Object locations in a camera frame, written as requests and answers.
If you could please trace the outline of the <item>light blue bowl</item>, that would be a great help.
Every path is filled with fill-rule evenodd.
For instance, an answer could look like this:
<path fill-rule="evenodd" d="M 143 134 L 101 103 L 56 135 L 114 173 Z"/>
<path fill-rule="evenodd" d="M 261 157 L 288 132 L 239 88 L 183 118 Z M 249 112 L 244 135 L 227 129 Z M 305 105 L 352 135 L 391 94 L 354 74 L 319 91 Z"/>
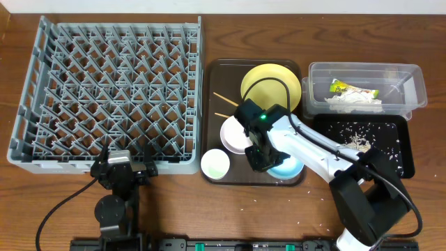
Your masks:
<path fill-rule="evenodd" d="M 303 167 L 302 162 L 291 156 L 285 159 L 282 164 L 269 169 L 267 173 L 277 179 L 289 180 L 299 175 Z"/>

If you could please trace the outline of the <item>white green cup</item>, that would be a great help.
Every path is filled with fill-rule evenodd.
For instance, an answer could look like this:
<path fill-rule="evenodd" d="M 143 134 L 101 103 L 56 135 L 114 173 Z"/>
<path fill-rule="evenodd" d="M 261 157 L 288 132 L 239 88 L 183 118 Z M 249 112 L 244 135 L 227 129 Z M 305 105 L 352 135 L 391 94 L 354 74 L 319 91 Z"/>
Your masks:
<path fill-rule="evenodd" d="M 230 168 L 228 155 L 220 149 L 206 151 L 201 158 L 201 170 L 211 179 L 220 180 Z"/>

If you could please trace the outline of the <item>white pink bowl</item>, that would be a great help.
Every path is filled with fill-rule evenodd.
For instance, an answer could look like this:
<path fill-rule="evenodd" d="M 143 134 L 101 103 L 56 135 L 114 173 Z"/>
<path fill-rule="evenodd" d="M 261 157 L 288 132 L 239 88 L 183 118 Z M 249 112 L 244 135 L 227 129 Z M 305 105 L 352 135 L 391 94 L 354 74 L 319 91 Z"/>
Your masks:
<path fill-rule="evenodd" d="M 252 145 L 251 140 L 244 133 L 244 128 L 234 116 L 223 122 L 220 128 L 220 139 L 224 147 L 232 153 L 242 155 L 245 149 Z"/>

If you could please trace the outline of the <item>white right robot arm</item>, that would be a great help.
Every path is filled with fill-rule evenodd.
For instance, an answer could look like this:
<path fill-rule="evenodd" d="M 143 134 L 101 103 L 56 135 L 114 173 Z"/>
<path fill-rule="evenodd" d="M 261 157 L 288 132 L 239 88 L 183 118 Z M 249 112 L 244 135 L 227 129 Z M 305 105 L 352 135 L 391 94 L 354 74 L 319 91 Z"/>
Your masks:
<path fill-rule="evenodd" d="M 234 116 L 252 142 L 245 155 L 254 171 L 296 159 L 328 183 L 345 226 L 337 240 L 339 250 L 371 250 L 411 210 L 407 190 L 379 150 L 362 153 L 343 147 L 281 105 L 264 110 L 248 99 Z"/>

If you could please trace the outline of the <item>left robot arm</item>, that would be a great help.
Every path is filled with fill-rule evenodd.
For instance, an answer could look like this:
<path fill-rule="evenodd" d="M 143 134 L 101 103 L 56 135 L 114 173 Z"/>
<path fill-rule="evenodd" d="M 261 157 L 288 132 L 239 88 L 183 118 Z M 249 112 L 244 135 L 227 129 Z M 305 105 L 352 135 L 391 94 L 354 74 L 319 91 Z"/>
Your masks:
<path fill-rule="evenodd" d="M 157 175 L 148 151 L 141 165 L 132 162 L 127 150 L 101 151 L 91 167 L 91 176 L 111 194 L 101 198 L 94 209 L 100 225 L 99 251 L 152 249 L 150 236 L 139 231 L 139 188 Z"/>

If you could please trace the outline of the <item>yellow plate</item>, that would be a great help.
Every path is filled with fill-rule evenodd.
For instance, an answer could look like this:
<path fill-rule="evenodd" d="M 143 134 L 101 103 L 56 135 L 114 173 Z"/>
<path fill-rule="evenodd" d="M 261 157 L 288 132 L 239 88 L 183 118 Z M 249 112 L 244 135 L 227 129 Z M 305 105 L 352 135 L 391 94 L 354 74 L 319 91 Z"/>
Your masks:
<path fill-rule="evenodd" d="M 249 98 L 262 109 L 276 104 L 286 107 L 286 89 L 275 78 L 287 85 L 291 110 L 294 110 L 302 96 L 300 81 L 291 70 L 278 64 L 266 63 L 252 68 L 240 85 L 242 99 Z"/>

